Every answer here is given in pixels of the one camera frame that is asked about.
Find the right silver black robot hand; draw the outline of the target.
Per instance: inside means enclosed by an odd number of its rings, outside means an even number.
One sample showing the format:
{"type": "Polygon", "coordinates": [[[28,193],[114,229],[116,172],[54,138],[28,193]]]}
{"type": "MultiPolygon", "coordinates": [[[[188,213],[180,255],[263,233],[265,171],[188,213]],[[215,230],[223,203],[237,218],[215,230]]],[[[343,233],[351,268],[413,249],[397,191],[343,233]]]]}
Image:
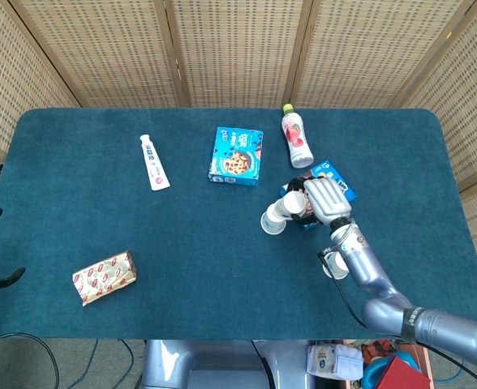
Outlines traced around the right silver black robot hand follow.
{"type": "Polygon", "coordinates": [[[330,225],[336,219],[350,219],[351,205],[341,187],[330,177],[297,177],[286,192],[296,191],[304,196],[303,214],[292,214],[296,223],[306,228],[316,224],[330,225]]]}

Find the white floral paper cup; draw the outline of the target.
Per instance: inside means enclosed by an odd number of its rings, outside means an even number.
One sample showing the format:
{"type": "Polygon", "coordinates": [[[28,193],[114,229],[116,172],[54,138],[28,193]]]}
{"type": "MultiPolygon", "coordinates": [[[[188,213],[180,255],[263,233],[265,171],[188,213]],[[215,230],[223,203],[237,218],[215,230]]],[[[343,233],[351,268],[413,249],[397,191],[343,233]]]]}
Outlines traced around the white floral paper cup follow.
{"type": "Polygon", "coordinates": [[[277,201],[277,213],[282,217],[301,216],[307,208],[305,195],[298,190],[287,192],[277,201]]]}
{"type": "Polygon", "coordinates": [[[260,226],[269,235],[278,235],[286,228],[286,220],[275,213],[275,204],[268,206],[260,218],[260,226]]]}
{"type": "Polygon", "coordinates": [[[349,269],[342,256],[338,252],[330,252],[324,257],[324,264],[322,264],[325,275],[335,280],[341,280],[348,276],[349,269]]]}

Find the blue brown cookie box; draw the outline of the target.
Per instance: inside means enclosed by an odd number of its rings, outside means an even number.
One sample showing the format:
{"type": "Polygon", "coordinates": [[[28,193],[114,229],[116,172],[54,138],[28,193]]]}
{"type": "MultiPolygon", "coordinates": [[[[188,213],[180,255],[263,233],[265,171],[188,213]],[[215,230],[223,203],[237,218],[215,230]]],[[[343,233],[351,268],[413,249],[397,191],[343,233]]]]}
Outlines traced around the blue brown cookie box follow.
{"type": "Polygon", "coordinates": [[[298,191],[303,193],[306,199],[305,212],[301,216],[298,216],[296,219],[294,219],[294,221],[300,224],[305,231],[314,228],[320,224],[320,222],[314,216],[310,200],[304,191],[303,183],[310,179],[322,177],[333,179],[340,187],[342,193],[345,195],[349,203],[352,203],[357,198],[357,195],[352,187],[347,183],[346,179],[339,173],[339,171],[329,160],[325,160],[300,176],[291,179],[281,187],[279,196],[283,197],[288,191],[298,191]]]}

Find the green capped drink bottle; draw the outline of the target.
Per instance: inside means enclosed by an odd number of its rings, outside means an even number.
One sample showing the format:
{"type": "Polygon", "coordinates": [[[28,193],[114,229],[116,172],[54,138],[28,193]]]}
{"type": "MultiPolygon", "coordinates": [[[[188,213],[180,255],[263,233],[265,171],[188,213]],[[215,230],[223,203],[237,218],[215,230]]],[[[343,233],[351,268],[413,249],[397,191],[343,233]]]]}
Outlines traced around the green capped drink bottle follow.
{"type": "Polygon", "coordinates": [[[303,119],[295,112],[292,104],[284,104],[282,111],[281,129],[286,137],[290,162],[296,169],[306,168],[313,163],[314,156],[307,142],[303,119]]]}

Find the light blue cookie box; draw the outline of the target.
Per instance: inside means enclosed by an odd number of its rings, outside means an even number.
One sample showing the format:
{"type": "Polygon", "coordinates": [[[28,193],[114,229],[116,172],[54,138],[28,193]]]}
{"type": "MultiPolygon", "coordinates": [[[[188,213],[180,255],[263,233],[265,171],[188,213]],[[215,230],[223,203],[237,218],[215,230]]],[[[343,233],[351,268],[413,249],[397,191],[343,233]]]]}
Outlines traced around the light blue cookie box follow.
{"type": "Polygon", "coordinates": [[[208,170],[209,181],[257,186],[263,138],[261,130],[219,126],[208,170]]]}

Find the gold red printed snack pack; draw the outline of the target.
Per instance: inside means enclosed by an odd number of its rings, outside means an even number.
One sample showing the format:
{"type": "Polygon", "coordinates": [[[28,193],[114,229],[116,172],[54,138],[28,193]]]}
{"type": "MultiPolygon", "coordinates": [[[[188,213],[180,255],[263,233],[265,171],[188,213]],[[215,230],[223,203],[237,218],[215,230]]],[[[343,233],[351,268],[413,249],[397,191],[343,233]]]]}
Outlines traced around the gold red printed snack pack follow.
{"type": "Polygon", "coordinates": [[[102,259],[72,275],[72,283],[82,306],[125,288],[136,280],[137,270],[128,250],[102,259]]]}

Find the blue felt table cloth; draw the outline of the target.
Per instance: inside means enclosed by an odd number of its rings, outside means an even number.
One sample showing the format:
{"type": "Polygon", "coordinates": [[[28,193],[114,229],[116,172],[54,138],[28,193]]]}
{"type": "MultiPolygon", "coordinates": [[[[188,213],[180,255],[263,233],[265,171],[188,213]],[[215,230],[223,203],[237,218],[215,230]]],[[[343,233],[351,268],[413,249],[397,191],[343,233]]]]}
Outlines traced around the blue felt table cloth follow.
{"type": "MultiPolygon", "coordinates": [[[[477,321],[477,255],[437,117],[426,109],[304,109],[317,161],[357,195],[352,216],[413,304],[477,321]]],[[[0,176],[0,334],[125,339],[361,338],[317,257],[329,228],[260,217],[298,175],[277,109],[33,109],[0,176]],[[219,126],[264,132],[257,186],[211,182],[219,126]],[[152,191],[140,136],[170,182],[152,191]],[[72,275],[131,252],[137,280],[82,306],[72,275]]]]}

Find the white plastic package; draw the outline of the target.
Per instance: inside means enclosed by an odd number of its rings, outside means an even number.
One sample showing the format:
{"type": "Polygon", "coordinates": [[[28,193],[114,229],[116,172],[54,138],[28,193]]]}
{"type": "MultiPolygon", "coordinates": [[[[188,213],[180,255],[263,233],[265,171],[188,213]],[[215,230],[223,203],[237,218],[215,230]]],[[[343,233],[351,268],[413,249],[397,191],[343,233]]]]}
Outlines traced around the white plastic package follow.
{"type": "Polygon", "coordinates": [[[363,377],[363,354],[345,344],[307,347],[307,372],[316,377],[355,381],[363,377]]]}

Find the white toothpaste tube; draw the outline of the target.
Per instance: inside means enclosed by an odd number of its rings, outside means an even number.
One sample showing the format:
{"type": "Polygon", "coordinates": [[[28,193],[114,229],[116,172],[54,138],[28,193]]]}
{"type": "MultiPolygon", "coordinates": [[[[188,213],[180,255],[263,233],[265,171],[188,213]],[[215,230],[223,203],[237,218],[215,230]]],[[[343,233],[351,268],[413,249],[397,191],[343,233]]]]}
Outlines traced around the white toothpaste tube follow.
{"type": "Polygon", "coordinates": [[[141,135],[140,142],[144,154],[144,162],[146,165],[148,179],[152,191],[164,190],[170,187],[170,182],[162,167],[162,163],[157,154],[149,135],[141,135]]]}

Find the wicker folding screen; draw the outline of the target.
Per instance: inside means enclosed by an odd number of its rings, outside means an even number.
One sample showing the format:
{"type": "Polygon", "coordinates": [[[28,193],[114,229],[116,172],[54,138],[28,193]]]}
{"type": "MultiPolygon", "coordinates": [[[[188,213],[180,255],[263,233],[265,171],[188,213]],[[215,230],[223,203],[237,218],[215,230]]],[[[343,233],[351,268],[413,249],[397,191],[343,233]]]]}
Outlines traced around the wicker folding screen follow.
{"type": "Polygon", "coordinates": [[[417,107],[477,249],[477,0],[0,0],[0,160],[44,107],[417,107]]]}

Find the blue round object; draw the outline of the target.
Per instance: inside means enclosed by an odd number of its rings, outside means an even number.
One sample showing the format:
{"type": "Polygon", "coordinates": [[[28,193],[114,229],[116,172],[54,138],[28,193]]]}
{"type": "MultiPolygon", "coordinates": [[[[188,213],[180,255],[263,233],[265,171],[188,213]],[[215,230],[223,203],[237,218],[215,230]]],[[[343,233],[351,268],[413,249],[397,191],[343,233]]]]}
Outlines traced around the blue round object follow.
{"type": "Polygon", "coordinates": [[[361,380],[362,389],[375,389],[377,382],[379,381],[386,367],[394,357],[400,358],[411,368],[418,372],[421,372],[419,365],[408,352],[397,351],[387,357],[376,358],[372,360],[370,364],[367,365],[367,367],[364,369],[363,378],[361,380]]]}

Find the red box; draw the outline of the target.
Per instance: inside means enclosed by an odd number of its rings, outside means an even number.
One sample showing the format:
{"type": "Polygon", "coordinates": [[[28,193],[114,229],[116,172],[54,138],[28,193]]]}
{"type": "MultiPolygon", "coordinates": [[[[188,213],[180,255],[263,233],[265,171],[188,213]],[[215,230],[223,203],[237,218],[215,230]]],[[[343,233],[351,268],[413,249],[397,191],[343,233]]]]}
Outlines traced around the red box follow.
{"type": "Polygon", "coordinates": [[[399,357],[393,357],[375,389],[431,389],[430,379],[399,357]]]}

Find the grey robot torso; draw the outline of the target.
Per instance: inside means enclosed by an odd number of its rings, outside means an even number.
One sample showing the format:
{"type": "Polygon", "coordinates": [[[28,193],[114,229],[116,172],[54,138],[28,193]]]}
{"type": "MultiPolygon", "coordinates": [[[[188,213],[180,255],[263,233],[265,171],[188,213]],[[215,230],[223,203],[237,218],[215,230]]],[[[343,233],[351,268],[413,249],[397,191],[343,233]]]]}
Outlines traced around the grey robot torso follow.
{"type": "Polygon", "coordinates": [[[149,340],[136,389],[316,389],[306,340],[149,340]]]}

